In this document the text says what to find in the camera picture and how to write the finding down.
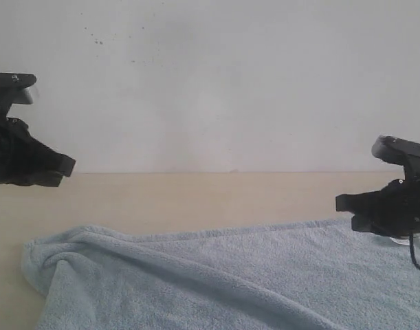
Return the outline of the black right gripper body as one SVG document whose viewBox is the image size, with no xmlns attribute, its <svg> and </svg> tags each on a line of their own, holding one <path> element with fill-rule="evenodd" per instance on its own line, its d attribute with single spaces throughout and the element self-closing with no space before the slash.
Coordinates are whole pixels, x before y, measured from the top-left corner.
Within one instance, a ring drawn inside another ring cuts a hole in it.
<svg viewBox="0 0 420 330">
<path fill-rule="evenodd" d="M 371 197 L 371 232 L 401 238 L 420 234 L 420 179 L 391 181 Z"/>
</svg>

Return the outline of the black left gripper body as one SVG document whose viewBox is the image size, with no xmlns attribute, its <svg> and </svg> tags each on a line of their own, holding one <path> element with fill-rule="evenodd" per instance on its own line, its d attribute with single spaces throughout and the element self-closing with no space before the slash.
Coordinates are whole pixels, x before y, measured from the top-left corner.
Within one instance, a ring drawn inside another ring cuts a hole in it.
<svg viewBox="0 0 420 330">
<path fill-rule="evenodd" d="M 0 112 L 0 184 L 41 185 L 40 178 L 27 171 L 27 157 L 33 140 L 24 121 Z"/>
</svg>

